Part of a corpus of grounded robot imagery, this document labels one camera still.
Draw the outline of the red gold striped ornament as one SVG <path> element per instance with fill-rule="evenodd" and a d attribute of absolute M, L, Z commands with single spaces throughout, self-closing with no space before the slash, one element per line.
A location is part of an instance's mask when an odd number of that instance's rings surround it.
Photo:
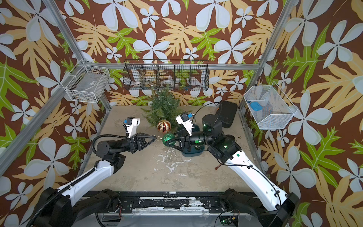
<path fill-rule="evenodd" d="M 161 120 L 157 123 L 157 129 L 160 133 L 169 133 L 172 126 L 167 120 Z"/>

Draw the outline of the green glitter ball ornament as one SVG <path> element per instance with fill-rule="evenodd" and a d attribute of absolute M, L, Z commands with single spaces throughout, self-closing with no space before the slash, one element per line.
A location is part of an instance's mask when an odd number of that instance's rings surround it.
<path fill-rule="evenodd" d="M 173 133 L 166 133 L 164 137 L 162 138 L 162 143 L 166 146 L 166 142 L 170 141 L 175 138 L 175 135 Z"/>

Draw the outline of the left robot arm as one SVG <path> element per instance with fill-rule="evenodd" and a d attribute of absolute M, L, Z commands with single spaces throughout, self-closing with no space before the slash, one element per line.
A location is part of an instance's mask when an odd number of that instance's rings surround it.
<path fill-rule="evenodd" d="M 105 189 L 83 199 L 100 182 L 119 171 L 125 162 L 123 152 L 141 151 L 157 140 L 154 135 L 136 133 L 131 137 L 114 135 L 115 140 L 93 141 L 92 151 L 100 157 L 93 168 L 73 181 L 46 189 L 27 223 L 28 227 L 71 227 L 75 222 L 100 211 L 118 211 L 118 193 Z"/>

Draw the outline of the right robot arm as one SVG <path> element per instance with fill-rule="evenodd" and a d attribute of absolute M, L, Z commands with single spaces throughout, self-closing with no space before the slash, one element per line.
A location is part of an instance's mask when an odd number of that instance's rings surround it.
<path fill-rule="evenodd" d="M 256 217 L 264 227 L 286 226 L 298 207 L 298 196 L 287 194 L 272 183 L 250 161 L 235 137 L 224 134 L 218 116 L 205 115 L 201 131 L 193 131 L 192 117 L 192 113 L 178 115 L 176 121 L 184 129 L 164 144 L 184 154 L 190 153 L 192 147 L 207 147 L 220 165 L 231 168 L 255 193 L 255 197 L 250 197 L 233 189 L 226 190 L 219 197 L 222 208 L 220 213 L 239 211 Z"/>

